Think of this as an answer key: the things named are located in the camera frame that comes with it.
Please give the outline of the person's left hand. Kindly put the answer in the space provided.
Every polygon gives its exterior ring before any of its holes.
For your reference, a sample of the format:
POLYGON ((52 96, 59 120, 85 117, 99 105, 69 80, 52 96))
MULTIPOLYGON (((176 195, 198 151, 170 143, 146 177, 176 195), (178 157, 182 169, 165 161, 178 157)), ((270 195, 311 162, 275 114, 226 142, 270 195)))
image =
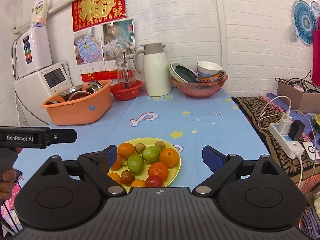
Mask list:
POLYGON ((5 152, 5 154, 1 153, 1 200, 9 200, 12 196, 12 189, 15 185, 16 180, 16 170, 12 167, 13 164, 9 165, 9 159, 12 156, 17 157, 23 148, 15 148, 15 154, 13 151, 5 150, 4 148, 1 149, 1 152, 5 152))

